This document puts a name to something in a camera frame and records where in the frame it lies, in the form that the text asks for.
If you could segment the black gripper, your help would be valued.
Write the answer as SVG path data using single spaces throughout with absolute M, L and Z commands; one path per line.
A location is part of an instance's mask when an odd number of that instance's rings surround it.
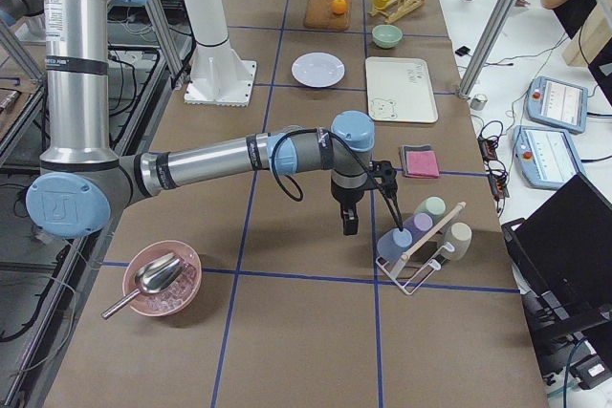
M 343 235 L 357 235 L 359 232 L 357 204 L 363 198 L 364 190 L 361 187 L 346 188 L 331 181 L 331 193 L 340 206 Z

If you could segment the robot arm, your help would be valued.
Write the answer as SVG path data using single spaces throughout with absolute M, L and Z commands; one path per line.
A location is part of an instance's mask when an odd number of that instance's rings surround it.
M 343 231 L 357 233 L 358 202 L 375 184 L 369 165 L 374 124 L 362 112 L 342 113 L 327 129 L 253 134 L 173 153 L 116 154 L 109 137 L 111 1 L 43 0 L 51 139 L 26 197 L 37 226 L 58 237 L 80 238 L 164 190 L 248 171 L 291 176 L 327 170 Z

